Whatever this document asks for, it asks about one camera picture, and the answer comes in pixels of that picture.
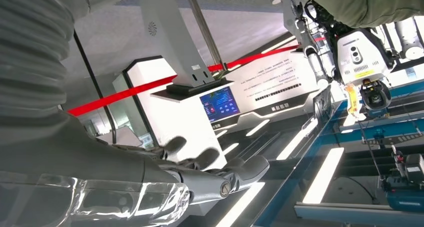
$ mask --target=gray fabric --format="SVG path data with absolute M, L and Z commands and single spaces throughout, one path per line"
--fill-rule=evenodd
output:
M 353 28 L 376 27 L 424 15 L 423 0 L 315 0 L 336 20 Z

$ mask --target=cable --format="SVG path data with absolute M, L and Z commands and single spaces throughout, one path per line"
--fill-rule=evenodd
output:
M 361 183 L 359 183 L 359 181 L 357 181 L 357 180 L 356 180 L 356 179 L 354 179 L 354 178 L 351 178 L 351 177 L 349 177 L 349 176 L 344 176 L 344 175 L 339 176 L 339 177 L 336 177 L 336 178 L 334 178 L 334 180 L 337 180 L 337 179 L 339 179 L 339 178 L 346 178 L 346 179 L 349 179 L 349 180 L 351 180 L 351 181 L 353 181 L 353 182 L 357 183 L 359 186 L 361 186 L 361 187 L 362 187 L 362 189 L 363 189 L 364 191 L 366 191 L 366 193 L 369 195 L 369 197 L 371 197 L 372 203 L 373 203 L 373 204 L 375 204 L 375 205 L 377 204 L 377 203 L 376 203 L 376 201 L 378 201 L 377 197 L 375 197 L 373 194 L 371 194 L 371 192 L 370 192 L 367 188 L 365 188 L 365 186 L 363 186 Z
M 378 176 L 380 177 L 381 180 L 383 180 L 384 178 L 382 176 L 382 173 L 380 172 L 379 166 L 377 165 L 376 158 L 374 157 L 374 153 L 373 153 L 373 150 L 371 149 L 370 142 L 368 141 L 367 137 L 365 136 L 365 132 L 364 132 L 364 129 L 362 128 L 361 121 L 358 121 L 358 124 L 359 124 L 359 128 L 360 128 L 360 132 L 362 134 L 362 137 L 364 138 L 364 141 L 366 141 L 366 144 L 368 145 L 369 153 L 371 154 L 372 161 L 374 162 L 375 168 L 377 169 Z

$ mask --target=information panel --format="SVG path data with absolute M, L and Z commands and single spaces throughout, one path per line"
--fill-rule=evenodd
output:
M 241 113 L 263 107 L 271 112 L 290 109 L 285 100 L 316 91 L 317 81 L 302 53 L 282 52 L 257 59 L 225 76 L 234 81 L 230 87 Z
M 200 100 L 210 122 L 240 113 L 229 87 L 204 95 Z

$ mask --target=blue screen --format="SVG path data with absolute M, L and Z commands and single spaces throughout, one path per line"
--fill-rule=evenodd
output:
M 210 122 L 240 113 L 230 87 L 200 97 Z

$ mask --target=white robot body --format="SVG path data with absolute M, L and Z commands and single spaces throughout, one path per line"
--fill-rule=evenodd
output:
M 361 31 L 354 31 L 337 41 L 337 59 L 345 85 L 360 86 L 384 78 L 390 71 L 379 49 Z

